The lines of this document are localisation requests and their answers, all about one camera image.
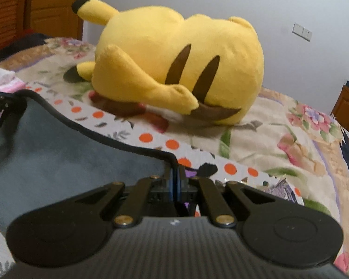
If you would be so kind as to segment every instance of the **round pad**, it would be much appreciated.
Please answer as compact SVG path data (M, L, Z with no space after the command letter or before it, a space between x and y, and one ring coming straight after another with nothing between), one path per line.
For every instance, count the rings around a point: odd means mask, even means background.
M282 201L258 206L242 234L266 260L298 268L333 262L343 241L341 227L332 217Z
M96 253L108 233L109 227L95 213L46 207L17 218L6 238L16 259L33 266L61 267Z

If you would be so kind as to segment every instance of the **ribbed black surface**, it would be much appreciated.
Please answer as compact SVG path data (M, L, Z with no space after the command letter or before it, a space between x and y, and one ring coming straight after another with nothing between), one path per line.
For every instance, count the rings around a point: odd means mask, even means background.
M144 218L114 232L108 244L82 263L40 269L18 263L4 279L341 279L332 265L290 270L249 252L237 234L206 217Z

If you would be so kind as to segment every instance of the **power outlet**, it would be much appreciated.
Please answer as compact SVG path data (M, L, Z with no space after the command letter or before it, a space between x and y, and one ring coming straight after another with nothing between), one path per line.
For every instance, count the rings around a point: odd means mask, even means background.
M306 28L304 28L303 26L295 23L293 25L293 30L292 32L294 34L297 34L299 37L304 38L305 40L307 40L308 42L310 42L311 38L312 38L312 32L310 30L307 30Z
M307 40L308 42L310 42L311 38L312 38L312 32L310 30L307 30L306 28L304 28L304 31L302 32L302 37Z

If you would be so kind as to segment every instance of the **pikachu plush toy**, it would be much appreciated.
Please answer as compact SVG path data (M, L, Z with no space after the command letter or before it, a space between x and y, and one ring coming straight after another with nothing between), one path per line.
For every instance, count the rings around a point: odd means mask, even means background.
M95 62L71 68L101 96L145 103L221 125L239 122L255 101L262 48L239 17L184 19L161 6L119 12L99 0L76 0L73 12L104 25Z

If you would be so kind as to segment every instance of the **pink cloth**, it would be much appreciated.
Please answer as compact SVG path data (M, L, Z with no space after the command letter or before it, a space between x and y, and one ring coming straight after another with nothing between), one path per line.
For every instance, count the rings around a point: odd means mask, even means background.
M24 89L26 84L15 76L14 71L0 68L0 91L14 93L17 90Z

